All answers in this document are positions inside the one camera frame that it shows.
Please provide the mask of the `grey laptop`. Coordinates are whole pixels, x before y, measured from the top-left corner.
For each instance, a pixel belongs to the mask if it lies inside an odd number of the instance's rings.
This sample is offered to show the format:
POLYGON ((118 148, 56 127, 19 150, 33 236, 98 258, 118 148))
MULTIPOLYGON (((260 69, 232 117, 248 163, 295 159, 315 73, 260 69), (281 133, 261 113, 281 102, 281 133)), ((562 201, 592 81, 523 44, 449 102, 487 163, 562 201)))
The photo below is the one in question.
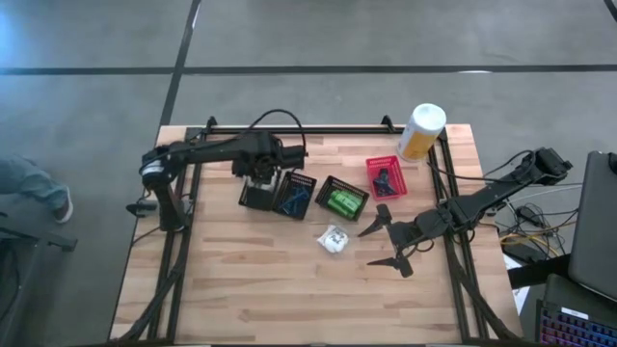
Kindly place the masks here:
POLYGON ((617 153, 587 156, 569 275, 617 301, 617 153))

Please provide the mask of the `person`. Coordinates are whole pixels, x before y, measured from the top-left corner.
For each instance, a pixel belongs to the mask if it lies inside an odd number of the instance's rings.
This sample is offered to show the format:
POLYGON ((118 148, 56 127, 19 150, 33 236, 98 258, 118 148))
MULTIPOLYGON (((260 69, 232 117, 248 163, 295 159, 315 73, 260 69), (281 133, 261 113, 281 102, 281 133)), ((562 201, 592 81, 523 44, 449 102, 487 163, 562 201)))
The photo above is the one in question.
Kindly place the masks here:
POLYGON ((21 195, 44 204, 58 224, 72 217, 69 188, 36 163, 21 156, 0 153, 0 195, 21 195))

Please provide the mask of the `black power adapter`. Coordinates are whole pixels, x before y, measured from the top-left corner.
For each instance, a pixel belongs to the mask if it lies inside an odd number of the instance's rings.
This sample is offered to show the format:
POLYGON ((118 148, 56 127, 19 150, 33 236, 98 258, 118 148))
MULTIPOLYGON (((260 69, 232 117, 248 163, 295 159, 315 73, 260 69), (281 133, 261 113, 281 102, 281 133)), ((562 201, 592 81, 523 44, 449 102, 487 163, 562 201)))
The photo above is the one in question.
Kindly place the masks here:
POLYGON ((538 225, 542 220, 538 220, 538 215, 534 210, 527 206, 519 206, 515 209, 515 215, 518 220, 525 221, 527 223, 538 225))

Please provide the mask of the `grey metal stand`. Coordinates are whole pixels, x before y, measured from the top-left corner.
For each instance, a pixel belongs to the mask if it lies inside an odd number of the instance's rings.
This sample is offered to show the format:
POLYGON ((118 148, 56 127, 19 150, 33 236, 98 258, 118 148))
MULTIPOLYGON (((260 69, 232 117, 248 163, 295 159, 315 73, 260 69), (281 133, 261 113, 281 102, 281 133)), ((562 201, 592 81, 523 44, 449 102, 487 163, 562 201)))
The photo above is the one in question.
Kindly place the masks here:
POLYGON ((14 230, 0 212, 0 347, 9 347, 35 288, 47 247, 73 252, 77 239, 49 230, 14 230))

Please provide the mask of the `black plastic basket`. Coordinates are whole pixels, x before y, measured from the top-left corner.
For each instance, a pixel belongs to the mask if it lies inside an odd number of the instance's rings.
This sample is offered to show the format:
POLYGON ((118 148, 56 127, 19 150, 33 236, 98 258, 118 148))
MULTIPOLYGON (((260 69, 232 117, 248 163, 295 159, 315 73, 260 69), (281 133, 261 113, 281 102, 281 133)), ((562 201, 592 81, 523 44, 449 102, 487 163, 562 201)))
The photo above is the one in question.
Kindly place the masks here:
POLYGON ((279 186, 275 201, 272 206, 272 211, 295 220, 303 220, 307 214, 309 203, 311 201, 311 197, 316 186, 316 182, 317 180, 315 178, 295 172, 287 172, 283 176, 282 182, 279 186), (287 215, 280 210, 280 205, 290 195, 292 195, 292 187, 294 185, 305 185, 310 192, 310 199, 299 200, 297 205, 297 213, 295 215, 287 215))
POLYGON ((244 186, 238 203, 251 209, 270 211, 280 186, 281 177, 279 186, 274 193, 269 193, 256 188, 249 188, 245 183, 245 178, 246 176, 244 177, 244 186))
POLYGON ((359 217, 361 216, 363 209, 365 207, 365 204, 367 202, 369 198, 369 194, 367 192, 365 192, 364 190, 353 186, 341 179, 338 179, 332 175, 329 175, 327 177, 327 179, 325 180, 325 182, 323 183, 322 187, 319 189, 319 192, 317 194, 317 197, 315 198, 315 202, 322 208, 329 210, 330 212, 336 214, 337 216, 348 220, 348 221, 352 221, 352 222, 356 222, 359 217), (362 199, 362 204, 360 205, 358 211, 354 214, 352 214, 352 216, 350 218, 344 218, 339 216, 338 214, 336 214, 333 210, 331 210, 328 207, 328 200, 331 197, 332 192, 334 191, 349 191, 351 194, 357 196, 358 198, 362 199))

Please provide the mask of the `white yellow wipes canister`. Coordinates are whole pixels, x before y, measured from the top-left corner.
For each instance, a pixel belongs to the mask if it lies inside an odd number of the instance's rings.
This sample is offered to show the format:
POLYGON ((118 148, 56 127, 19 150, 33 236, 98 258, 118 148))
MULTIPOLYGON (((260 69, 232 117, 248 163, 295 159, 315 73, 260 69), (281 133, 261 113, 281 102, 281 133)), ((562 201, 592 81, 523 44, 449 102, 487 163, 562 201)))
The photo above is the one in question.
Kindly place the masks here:
POLYGON ((415 107, 397 145, 404 160, 423 159, 446 125, 446 113, 438 105, 422 103, 415 107))

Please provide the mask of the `red plastic basket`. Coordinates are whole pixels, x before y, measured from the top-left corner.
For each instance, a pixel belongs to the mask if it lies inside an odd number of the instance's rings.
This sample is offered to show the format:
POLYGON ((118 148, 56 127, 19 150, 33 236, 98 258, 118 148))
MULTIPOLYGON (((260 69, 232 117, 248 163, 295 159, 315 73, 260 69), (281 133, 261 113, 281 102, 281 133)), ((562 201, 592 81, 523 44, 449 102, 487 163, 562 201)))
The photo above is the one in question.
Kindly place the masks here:
POLYGON ((396 156, 383 156, 368 158, 365 160, 366 173, 371 188, 371 195, 375 200, 397 199, 407 194, 405 179, 396 156), (389 170, 389 183, 397 191, 397 195, 391 197, 378 197, 373 186, 373 180, 379 178, 381 169, 389 170))

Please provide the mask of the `white paper sheet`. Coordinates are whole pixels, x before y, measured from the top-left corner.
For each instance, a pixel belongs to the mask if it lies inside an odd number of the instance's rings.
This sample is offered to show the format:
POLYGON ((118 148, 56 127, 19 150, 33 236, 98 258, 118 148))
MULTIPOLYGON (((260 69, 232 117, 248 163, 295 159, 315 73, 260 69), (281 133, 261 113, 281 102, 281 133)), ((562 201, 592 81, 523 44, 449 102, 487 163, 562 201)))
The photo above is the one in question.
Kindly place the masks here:
MULTIPOLYGON (((503 256, 504 262, 505 262, 505 266, 507 270, 513 270, 516 268, 521 268, 522 265, 520 263, 518 263, 515 259, 511 258, 508 255, 504 255, 503 256)), ((516 309, 517 309, 517 313, 521 314, 522 310, 523 310, 523 306, 524 303, 526 301, 527 295, 529 292, 529 286, 525 286, 525 287, 521 287, 521 288, 517 288, 517 289, 512 289, 512 293, 514 296, 514 300, 515 300, 515 305, 516 305, 516 309)))

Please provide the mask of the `backlit black keyboard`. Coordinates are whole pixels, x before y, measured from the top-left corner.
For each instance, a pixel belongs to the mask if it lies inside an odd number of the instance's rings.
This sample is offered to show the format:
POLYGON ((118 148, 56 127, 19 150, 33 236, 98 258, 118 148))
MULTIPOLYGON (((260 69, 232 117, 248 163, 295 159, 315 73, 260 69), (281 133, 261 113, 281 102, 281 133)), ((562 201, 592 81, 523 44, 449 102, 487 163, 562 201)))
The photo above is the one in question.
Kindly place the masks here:
POLYGON ((552 347, 617 347, 617 319, 594 317, 539 300, 535 340, 552 347))

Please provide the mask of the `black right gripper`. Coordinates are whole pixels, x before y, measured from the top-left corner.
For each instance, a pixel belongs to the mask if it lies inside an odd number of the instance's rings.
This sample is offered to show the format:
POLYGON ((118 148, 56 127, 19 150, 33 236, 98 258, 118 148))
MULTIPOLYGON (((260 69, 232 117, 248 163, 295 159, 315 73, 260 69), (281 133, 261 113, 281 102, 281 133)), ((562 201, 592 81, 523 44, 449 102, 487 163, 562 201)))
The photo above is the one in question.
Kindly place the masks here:
MULTIPOLYGON (((396 251, 403 251, 418 243, 442 236, 452 222, 452 216, 447 211, 429 210, 420 213, 412 222, 391 223, 391 214, 386 204, 376 206, 375 220, 359 234, 364 237, 387 226, 391 244, 396 251)), ((405 256, 390 257, 370 261, 367 266, 386 266, 397 270, 403 278, 410 277, 414 270, 405 256)))

